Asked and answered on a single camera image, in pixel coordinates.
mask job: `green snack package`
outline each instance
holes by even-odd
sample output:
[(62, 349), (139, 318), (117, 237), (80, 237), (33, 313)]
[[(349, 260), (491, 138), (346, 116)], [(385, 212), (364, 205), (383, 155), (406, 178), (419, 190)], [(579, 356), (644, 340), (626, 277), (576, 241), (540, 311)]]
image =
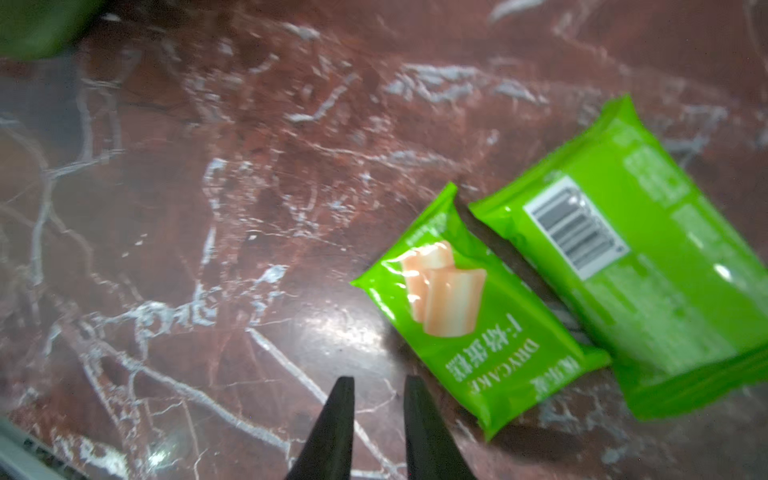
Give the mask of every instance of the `green snack package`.
[(639, 419), (768, 379), (768, 273), (629, 97), (470, 210), (611, 354)]
[(365, 290), (490, 439), (517, 415), (611, 360), (557, 317), (472, 235), (448, 184), (352, 285)]

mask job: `white barcode label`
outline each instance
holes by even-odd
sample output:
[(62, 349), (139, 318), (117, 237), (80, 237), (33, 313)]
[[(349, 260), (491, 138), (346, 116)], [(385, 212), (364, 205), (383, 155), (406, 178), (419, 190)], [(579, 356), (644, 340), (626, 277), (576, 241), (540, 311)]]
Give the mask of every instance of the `white barcode label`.
[(524, 209), (582, 280), (629, 252), (570, 177), (553, 183)]

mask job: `snack package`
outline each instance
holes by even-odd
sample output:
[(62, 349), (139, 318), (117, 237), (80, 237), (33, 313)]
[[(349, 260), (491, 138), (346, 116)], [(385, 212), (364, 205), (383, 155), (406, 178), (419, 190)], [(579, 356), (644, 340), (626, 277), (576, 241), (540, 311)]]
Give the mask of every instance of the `snack package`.
[(470, 210), (608, 350), (639, 419), (768, 379), (768, 273), (629, 97)]
[(352, 285), (365, 290), (490, 439), (608, 354), (578, 344), (477, 237), (448, 184)]

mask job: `red marble countertop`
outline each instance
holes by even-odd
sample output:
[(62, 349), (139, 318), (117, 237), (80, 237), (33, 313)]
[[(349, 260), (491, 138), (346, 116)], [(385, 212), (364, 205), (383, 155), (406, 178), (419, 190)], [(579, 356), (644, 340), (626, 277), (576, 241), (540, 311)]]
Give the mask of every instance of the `red marble countertop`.
[(639, 423), (604, 370), (486, 445), (348, 282), (623, 92), (768, 259), (766, 48), (763, 0), (113, 6), (0, 61), (0, 405), (94, 478), (280, 479), (350, 375), (353, 478), (398, 479), (416, 373), (481, 480), (765, 478), (765, 386)]

